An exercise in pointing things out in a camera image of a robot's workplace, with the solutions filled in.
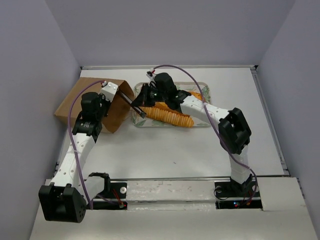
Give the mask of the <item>pale crusty fake bread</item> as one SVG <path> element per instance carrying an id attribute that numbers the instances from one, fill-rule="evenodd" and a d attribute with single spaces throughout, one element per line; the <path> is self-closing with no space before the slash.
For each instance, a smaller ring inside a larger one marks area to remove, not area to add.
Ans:
<path id="1" fill-rule="evenodd" d="M 165 110 L 165 111 L 173 111 L 167 106 L 165 102 L 156 102 L 154 107 Z"/>

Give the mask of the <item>ridged orange fake bread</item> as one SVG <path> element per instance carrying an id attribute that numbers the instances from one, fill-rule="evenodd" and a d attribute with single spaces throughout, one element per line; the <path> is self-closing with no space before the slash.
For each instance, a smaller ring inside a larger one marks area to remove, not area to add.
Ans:
<path id="1" fill-rule="evenodd" d="M 192 128 L 194 121 L 189 115 L 178 113 L 176 111 L 162 110 L 156 107 L 140 107 L 146 116 L 152 120 L 171 124 L 173 126 Z"/>

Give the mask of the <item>brown paper bag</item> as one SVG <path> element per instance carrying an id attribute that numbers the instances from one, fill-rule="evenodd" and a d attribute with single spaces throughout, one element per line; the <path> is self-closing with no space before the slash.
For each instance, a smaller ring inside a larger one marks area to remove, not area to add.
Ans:
<path id="1" fill-rule="evenodd" d="M 90 135 L 115 133 L 123 123 L 134 93 L 125 80 L 81 77 L 54 115 L 76 132 Z"/>

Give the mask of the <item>metal kitchen tongs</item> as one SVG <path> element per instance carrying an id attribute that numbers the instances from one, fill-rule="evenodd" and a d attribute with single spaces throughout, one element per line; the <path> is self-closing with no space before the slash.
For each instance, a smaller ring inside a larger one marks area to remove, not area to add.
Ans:
<path id="1" fill-rule="evenodd" d="M 146 117 L 146 113 L 138 106 L 135 106 L 133 104 L 133 101 L 121 90 L 117 91 L 117 94 L 141 117 L 141 118 L 145 118 Z"/>

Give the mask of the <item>long seeded fake baguette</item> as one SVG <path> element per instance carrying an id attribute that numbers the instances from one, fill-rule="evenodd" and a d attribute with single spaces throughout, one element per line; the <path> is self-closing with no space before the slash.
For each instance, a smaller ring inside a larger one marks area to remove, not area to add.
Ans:
<path id="1" fill-rule="evenodd" d="M 192 103 L 202 103 L 203 98 L 202 95 L 195 91 L 189 91 L 190 95 L 188 96 L 188 100 Z"/>

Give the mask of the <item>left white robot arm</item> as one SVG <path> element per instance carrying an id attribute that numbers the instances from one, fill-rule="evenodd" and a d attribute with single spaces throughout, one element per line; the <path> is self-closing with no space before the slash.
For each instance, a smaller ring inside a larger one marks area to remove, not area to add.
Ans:
<path id="1" fill-rule="evenodd" d="M 103 93 L 87 92 L 81 96 L 81 111 L 74 127 L 69 128 L 70 146 L 49 185 L 40 187 L 38 197 L 46 221 L 80 223 L 96 196 L 110 194 L 107 173 L 93 172 L 87 179 L 82 169 L 102 130 L 102 119 L 111 100 Z"/>

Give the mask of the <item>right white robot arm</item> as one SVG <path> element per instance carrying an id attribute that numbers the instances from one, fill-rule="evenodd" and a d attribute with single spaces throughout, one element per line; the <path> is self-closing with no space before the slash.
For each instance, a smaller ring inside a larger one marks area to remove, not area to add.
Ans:
<path id="1" fill-rule="evenodd" d="M 171 110 L 195 117 L 211 124 L 217 131 L 220 144 L 229 154 L 230 190 L 242 196 L 249 189 L 252 174 L 248 164 L 248 144 L 251 129 L 239 108 L 226 110 L 203 102 L 186 90 L 177 89 L 171 76 L 165 72 L 153 74 L 151 81 L 142 85 L 132 102 L 134 107 L 154 107 L 164 102 Z"/>

